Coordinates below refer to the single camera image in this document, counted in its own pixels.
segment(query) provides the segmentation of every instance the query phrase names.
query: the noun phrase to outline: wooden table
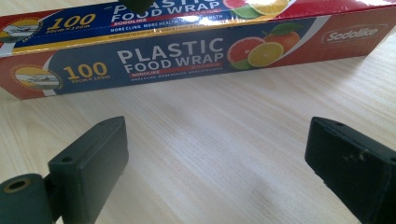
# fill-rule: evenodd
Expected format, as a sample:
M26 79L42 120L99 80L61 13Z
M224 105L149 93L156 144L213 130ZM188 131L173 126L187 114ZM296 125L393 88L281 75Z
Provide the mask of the wooden table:
M0 1L0 15L106 0ZM130 161L96 223L358 223L304 161L313 116L396 148L396 34L367 57L20 101L0 90L0 182L123 115Z

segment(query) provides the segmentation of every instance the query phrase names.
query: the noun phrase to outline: screw hole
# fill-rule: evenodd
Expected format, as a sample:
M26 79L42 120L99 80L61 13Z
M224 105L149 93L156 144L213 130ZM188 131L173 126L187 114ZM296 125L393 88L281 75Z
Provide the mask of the screw hole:
M29 184L30 184L29 179L18 179L6 185L6 187L4 188L4 192L15 193L17 191L25 189L27 186L29 186Z
M72 160L71 157L65 157L62 159L62 162L70 162Z

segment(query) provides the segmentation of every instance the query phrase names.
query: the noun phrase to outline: plastic food wrap box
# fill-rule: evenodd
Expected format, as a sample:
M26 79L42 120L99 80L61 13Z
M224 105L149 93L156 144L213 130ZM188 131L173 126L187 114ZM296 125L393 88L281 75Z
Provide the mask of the plastic food wrap box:
M20 99L369 54L396 0L157 0L0 18L0 86Z

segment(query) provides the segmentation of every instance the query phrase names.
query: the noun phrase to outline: brand logo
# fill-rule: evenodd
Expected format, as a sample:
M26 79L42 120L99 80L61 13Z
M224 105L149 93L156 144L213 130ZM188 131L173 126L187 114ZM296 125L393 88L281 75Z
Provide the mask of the brand logo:
M381 33L385 27L387 27L386 24L367 24L330 31L324 34L322 43L328 44L370 38Z

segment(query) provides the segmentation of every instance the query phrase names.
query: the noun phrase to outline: light wood surface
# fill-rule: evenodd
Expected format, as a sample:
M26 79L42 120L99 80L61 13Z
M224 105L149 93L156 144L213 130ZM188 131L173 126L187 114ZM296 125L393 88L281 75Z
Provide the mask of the light wood surface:
M0 15L106 0L0 1ZM396 34L367 57L20 101L0 90L0 182L123 115L130 161L96 223L358 223L304 161L313 116L396 149Z

